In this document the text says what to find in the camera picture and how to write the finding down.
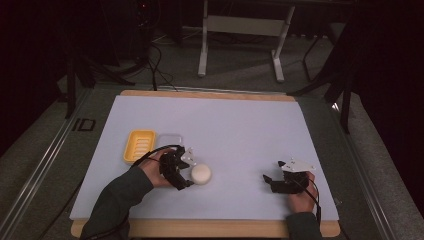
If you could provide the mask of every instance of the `gray carpet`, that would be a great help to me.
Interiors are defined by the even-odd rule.
[[[299,37],[287,39],[281,57],[286,81],[277,83],[270,59],[270,50],[276,44],[275,38],[267,38],[255,44],[236,45],[222,44],[221,42],[225,41],[223,36],[213,35],[211,38],[216,40],[210,41],[207,75],[203,78],[197,76],[199,37],[185,39],[182,46],[172,44],[167,38],[158,40],[156,45],[162,53],[159,64],[162,74],[157,73],[156,76],[158,83],[164,86],[162,90],[174,90],[174,87],[185,90],[185,87],[189,87],[202,90],[284,93],[309,83],[300,60],[311,44],[310,40]],[[325,39],[320,40],[314,48],[308,58],[311,75],[315,75],[322,67],[331,48],[331,44]],[[159,59],[159,53],[155,49],[151,49],[151,58],[154,62]],[[80,96],[86,94],[84,96],[88,97],[84,99],[70,126],[73,126],[76,119],[95,120],[96,125],[93,131],[68,129],[60,151],[18,222],[12,239],[37,239],[46,229],[48,231],[43,239],[75,239],[70,234],[72,222],[69,219],[73,202],[68,205],[66,202],[72,198],[72,192],[84,178],[114,96],[124,89],[150,89],[151,76],[149,69],[126,76],[129,81],[137,83],[130,88],[105,79],[99,80],[93,90],[79,88]],[[170,87],[164,78],[171,81],[174,87]],[[420,239],[424,236],[423,219],[363,110],[359,97],[354,95],[351,102],[349,136],[338,126],[337,112],[332,111],[321,99],[325,90],[324,86],[299,98],[298,101],[333,197],[339,203],[340,223],[346,234],[351,239],[385,239],[387,236],[388,239]],[[43,158],[55,134],[62,124],[66,123],[63,119],[65,112],[65,104],[52,104],[2,156],[2,219],[12,207],[26,179]],[[377,202],[373,198],[365,197],[370,195],[375,195]],[[376,218],[380,217],[373,215],[372,209],[376,206],[385,214],[387,221],[382,220],[388,227],[376,223]],[[50,226],[57,214],[60,214],[59,218]],[[341,234],[334,239],[346,238]]]

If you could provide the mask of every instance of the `hand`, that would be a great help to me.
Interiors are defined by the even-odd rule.
[[[147,175],[150,182],[153,184],[153,187],[168,187],[171,184],[166,180],[159,172],[160,157],[167,152],[174,151],[171,148],[161,150],[157,152],[155,155],[149,157],[138,165],[138,167],[143,170],[143,172]]]
[[[306,174],[312,182],[315,180],[315,175],[310,172],[306,172]],[[316,199],[318,191],[315,189],[311,181],[309,181],[309,185],[306,189]],[[289,206],[294,213],[312,212],[314,210],[315,201],[305,191],[298,194],[289,194],[288,199]]]

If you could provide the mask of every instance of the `yellow tray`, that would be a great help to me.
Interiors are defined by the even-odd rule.
[[[134,130],[128,137],[125,148],[124,161],[132,164],[144,154],[153,150],[156,133],[152,130]]]

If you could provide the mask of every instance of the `white board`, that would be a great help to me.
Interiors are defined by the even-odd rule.
[[[282,179],[278,161],[314,165],[322,220],[338,213],[303,114],[296,102],[117,96],[70,218],[88,219],[102,189],[129,169],[123,161],[129,133],[152,129],[180,134],[211,181],[178,191],[154,189],[131,218],[280,220],[291,214],[286,195],[271,192],[262,175]],[[188,178],[190,169],[182,170]]]

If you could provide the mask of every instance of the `metal frame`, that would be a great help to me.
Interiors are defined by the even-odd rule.
[[[274,64],[275,76],[278,82],[284,81],[280,55],[287,37],[290,22],[293,17],[295,6],[291,6],[284,21],[271,19],[250,19],[238,17],[226,17],[208,15],[208,0],[203,1],[203,32],[202,49],[200,52],[198,76],[206,76],[208,58],[208,31],[230,32],[240,34],[256,34],[264,36],[278,36],[278,45],[271,51]]]

